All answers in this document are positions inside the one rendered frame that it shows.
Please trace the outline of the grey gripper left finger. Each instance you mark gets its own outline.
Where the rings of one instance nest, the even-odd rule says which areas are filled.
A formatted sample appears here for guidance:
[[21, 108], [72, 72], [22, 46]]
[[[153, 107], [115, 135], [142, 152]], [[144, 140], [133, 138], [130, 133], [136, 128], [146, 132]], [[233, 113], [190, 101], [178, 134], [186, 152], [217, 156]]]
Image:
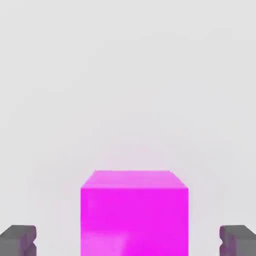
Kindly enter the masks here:
[[34, 225], [11, 225], [0, 234], [0, 256], [37, 256]]

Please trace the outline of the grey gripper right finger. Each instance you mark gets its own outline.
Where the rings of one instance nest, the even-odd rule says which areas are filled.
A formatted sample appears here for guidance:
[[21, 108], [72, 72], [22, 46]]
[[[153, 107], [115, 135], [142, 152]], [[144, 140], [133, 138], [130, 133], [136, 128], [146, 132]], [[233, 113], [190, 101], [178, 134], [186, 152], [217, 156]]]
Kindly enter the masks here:
[[245, 225], [222, 225], [219, 256], [256, 256], [256, 234]]

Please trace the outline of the small magenta cube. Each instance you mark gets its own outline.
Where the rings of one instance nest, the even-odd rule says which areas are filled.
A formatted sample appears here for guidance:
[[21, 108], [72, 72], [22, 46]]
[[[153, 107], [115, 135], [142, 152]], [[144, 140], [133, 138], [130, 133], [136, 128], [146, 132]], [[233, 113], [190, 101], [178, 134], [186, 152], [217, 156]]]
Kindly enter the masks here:
[[80, 190], [80, 256], [189, 256], [189, 189], [168, 170], [96, 170]]

